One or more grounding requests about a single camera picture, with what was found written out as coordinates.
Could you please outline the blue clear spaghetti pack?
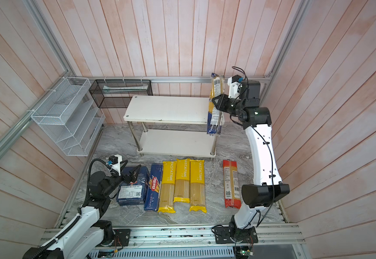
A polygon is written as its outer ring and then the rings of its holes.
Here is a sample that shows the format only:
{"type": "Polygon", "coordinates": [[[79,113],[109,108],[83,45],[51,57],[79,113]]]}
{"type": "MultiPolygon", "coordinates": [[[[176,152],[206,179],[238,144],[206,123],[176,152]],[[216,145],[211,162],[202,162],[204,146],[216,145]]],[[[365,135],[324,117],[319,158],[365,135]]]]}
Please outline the blue clear spaghetti pack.
{"type": "Polygon", "coordinates": [[[225,83],[224,77],[212,73],[212,89],[209,96],[209,103],[208,103],[208,117],[207,117],[207,134],[215,135],[220,134],[221,132],[221,121],[220,121],[220,111],[216,108],[216,105],[213,103],[213,98],[219,98],[221,95],[224,94],[225,91],[225,83]]]}

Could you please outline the red clear spaghetti pack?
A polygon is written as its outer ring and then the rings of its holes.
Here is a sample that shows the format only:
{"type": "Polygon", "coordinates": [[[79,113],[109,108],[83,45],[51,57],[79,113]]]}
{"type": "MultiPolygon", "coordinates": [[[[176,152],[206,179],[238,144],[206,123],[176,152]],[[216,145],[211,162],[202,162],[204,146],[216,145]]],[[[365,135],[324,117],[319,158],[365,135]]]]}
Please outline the red clear spaghetti pack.
{"type": "Polygon", "coordinates": [[[225,207],[240,209],[241,190],[239,187],[238,168],[236,161],[223,161],[223,179],[225,190],[225,207]]]}

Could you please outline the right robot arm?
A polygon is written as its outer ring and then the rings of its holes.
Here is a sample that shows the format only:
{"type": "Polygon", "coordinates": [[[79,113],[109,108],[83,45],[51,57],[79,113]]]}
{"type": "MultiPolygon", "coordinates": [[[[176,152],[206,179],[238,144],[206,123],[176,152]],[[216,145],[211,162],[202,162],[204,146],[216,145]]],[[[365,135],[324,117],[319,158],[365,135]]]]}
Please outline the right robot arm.
{"type": "Polygon", "coordinates": [[[218,111],[236,117],[236,124],[245,130],[254,170],[253,183],[242,186],[243,202],[229,224],[231,239],[242,242],[250,238],[272,206],[289,194],[290,187],[277,170],[271,114],[260,105],[260,82],[250,82],[244,76],[233,76],[227,82],[229,93],[214,97],[212,103],[218,111]]]}

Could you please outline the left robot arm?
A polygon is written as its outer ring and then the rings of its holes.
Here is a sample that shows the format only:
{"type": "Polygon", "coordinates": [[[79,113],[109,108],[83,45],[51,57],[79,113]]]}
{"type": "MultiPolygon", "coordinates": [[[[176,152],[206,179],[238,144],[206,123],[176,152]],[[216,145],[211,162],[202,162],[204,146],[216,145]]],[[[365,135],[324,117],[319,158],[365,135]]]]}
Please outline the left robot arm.
{"type": "Polygon", "coordinates": [[[130,230],[114,230],[112,223],[102,220],[111,203],[111,193],[121,183],[134,183],[141,165],[123,173],[127,160],[112,155],[108,161],[93,159],[88,168],[85,200],[75,217],[54,237],[40,247],[33,247],[24,254],[25,259],[85,259],[97,246],[114,247],[116,253],[129,244],[130,230]],[[108,170],[93,172],[95,162],[108,170]]]}

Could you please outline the wide blue Barilla pasta box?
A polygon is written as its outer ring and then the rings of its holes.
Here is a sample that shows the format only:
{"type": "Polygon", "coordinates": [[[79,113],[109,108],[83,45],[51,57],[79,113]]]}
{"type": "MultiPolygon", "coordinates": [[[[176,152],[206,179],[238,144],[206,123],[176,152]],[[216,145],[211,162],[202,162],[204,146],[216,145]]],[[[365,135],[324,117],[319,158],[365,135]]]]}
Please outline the wide blue Barilla pasta box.
{"type": "Polygon", "coordinates": [[[135,182],[122,182],[116,201],[120,206],[143,205],[146,201],[148,192],[149,170],[146,166],[139,169],[137,180],[135,182]]]}

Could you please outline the narrow blue Barilla spaghetti box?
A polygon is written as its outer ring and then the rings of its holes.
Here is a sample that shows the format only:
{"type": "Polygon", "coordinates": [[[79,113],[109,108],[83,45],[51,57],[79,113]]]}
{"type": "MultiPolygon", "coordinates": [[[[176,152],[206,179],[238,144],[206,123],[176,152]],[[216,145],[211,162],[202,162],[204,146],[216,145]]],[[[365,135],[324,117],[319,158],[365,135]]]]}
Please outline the narrow blue Barilla spaghetti box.
{"type": "Polygon", "coordinates": [[[148,190],[144,204],[145,211],[158,211],[163,164],[152,164],[148,178],[148,190]]]}

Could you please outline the left yellow Pastatime spaghetti pack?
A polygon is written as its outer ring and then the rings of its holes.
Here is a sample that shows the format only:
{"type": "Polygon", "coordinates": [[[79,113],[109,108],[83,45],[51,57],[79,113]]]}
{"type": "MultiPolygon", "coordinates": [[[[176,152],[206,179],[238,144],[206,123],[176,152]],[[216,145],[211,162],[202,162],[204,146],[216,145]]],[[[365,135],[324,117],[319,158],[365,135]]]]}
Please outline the left yellow Pastatime spaghetti pack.
{"type": "Polygon", "coordinates": [[[176,183],[176,161],[163,162],[163,176],[160,188],[159,208],[162,213],[175,213],[173,199],[175,194],[176,183]]]}

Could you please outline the yellow pastatime spaghetti pack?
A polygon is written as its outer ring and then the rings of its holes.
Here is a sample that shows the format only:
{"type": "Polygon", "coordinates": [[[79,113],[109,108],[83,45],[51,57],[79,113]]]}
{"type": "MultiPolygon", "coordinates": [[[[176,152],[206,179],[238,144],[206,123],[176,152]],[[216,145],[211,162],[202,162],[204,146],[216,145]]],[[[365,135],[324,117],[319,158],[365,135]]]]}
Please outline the yellow pastatime spaghetti pack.
{"type": "Polygon", "coordinates": [[[190,159],[177,160],[174,202],[190,203],[190,159]]]}
{"type": "Polygon", "coordinates": [[[176,161],[163,162],[163,176],[160,188],[159,208],[162,213],[175,213],[173,199],[175,194],[176,183],[176,161]]]}
{"type": "Polygon", "coordinates": [[[190,211],[207,213],[204,165],[203,160],[190,162],[190,211]]]}

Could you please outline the middle yellow Pastatime spaghetti pack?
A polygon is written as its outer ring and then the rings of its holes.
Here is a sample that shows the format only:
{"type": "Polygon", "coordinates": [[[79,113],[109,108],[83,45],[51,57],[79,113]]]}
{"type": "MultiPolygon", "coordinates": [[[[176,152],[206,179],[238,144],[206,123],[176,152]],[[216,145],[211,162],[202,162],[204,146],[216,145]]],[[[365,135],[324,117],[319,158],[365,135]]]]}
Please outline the middle yellow Pastatime spaghetti pack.
{"type": "Polygon", "coordinates": [[[190,203],[190,159],[177,160],[174,202],[190,203]]]}

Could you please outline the white two-tier shelf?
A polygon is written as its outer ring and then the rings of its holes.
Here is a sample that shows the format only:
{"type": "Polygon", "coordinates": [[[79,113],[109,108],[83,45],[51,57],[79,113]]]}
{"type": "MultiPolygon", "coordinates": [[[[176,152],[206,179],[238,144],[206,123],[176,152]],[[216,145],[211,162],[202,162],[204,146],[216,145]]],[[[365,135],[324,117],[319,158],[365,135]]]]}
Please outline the white two-tier shelf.
{"type": "Polygon", "coordinates": [[[135,95],[123,119],[139,154],[214,158],[217,136],[206,131],[147,128],[146,124],[207,125],[208,98],[135,95]]]}

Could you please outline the right yellow Pastatime spaghetti pack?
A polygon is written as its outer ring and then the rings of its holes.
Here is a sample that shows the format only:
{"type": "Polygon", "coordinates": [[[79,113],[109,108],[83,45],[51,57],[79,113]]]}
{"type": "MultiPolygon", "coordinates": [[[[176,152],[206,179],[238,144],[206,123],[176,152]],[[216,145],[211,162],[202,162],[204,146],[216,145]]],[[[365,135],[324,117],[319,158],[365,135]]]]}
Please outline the right yellow Pastatime spaghetti pack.
{"type": "Polygon", "coordinates": [[[190,162],[190,211],[207,213],[204,165],[203,160],[190,162]]]}

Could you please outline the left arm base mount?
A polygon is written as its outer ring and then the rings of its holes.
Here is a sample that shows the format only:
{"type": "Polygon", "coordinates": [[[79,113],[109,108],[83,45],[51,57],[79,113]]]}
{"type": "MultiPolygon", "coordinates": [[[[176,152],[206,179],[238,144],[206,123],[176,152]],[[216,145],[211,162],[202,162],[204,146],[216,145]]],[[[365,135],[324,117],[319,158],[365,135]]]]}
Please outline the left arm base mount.
{"type": "Polygon", "coordinates": [[[103,240],[98,246],[127,247],[129,245],[131,229],[103,230],[103,240]]]}

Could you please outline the aluminium wall frame rail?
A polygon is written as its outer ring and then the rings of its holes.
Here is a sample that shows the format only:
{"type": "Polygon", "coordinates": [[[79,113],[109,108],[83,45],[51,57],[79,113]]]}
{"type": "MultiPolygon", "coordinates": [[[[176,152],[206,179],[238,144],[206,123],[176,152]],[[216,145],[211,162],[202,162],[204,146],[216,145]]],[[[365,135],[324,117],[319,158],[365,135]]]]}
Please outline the aluminium wall frame rail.
{"type": "MultiPolygon", "coordinates": [[[[66,59],[65,53],[61,50],[60,44],[55,39],[55,36],[51,29],[49,28],[47,21],[44,19],[42,11],[38,7],[37,1],[23,1],[22,2],[29,13],[32,15],[36,23],[38,24],[39,29],[44,32],[44,35],[47,37],[47,41],[50,43],[50,46],[55,49],[57,57],[61,60],[61,63],[65,65],[66,71],[61,74],[58,79],[53,83],[53,85],[47,89],[44,94],[22,115],[21,118],[0,138],[0,160],[3,156],[11,149],[14,143],[24,134],[24,132],[32,124],[32,114],[38,109],[38,107],[50,96],[51,93],[55,92],[55,89],[58,87],[61,82],[68,77],[74,77],[75,73],[73,72],[71,65],[66,59]]],[[[275,59],[274,67],[270,75],[265,75],[261,77],[250,77],[251,80],[258,80],[261,83],[267,83],[263,94],[265,95],[270,88],[270,84],[274,81],[275,76],[278,73],[278,70],[281,66],[281,63],[284,61],[286,56],[287,48],[290,47],[293,37],[296,36],[296,33],[299,30],[300,22],[304,20],[304,15],[307,14],[307,8],[312,4],[312,1],[295,1],[297,4],[296,13],[293,15],[291,20],[291,27],[287,31],[286,39],[281,45],[280,53],[275,59]]],[[[128,79],[128,80],[149,80],[151,83],[209,83],[209,76],[137,76],[137,77],[110,77],[110,79],[128,79]]]]}

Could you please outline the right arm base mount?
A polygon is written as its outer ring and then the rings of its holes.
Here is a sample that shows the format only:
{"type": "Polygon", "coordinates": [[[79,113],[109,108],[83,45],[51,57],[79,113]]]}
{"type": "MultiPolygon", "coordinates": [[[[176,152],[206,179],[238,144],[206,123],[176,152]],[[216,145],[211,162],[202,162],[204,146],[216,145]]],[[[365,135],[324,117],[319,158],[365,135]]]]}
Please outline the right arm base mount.
{"type": "Polygon", "coordinates": [[[211,228],[217,244],[229,243],[258,243],[258,236],[255,227],[248,229],[236,229],[234,227],[227,227],[223,225],[216,225],[211,228]]]}

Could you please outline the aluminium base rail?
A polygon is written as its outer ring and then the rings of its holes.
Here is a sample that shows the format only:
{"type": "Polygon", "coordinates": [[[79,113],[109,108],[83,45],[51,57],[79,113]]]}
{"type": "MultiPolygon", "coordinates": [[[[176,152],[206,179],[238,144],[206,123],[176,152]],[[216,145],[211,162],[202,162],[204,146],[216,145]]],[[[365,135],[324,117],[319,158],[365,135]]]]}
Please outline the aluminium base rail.
{"type": "Polygon", "coordinates": [[[305,238],[296,223],[262,223],[251,234],[253,241],[226,241],[218,244],[211,224],[128,227],[130,233],[113,243],[111,248],[176,248],[217,246],[258,246],[305,244],[305,238]]]}

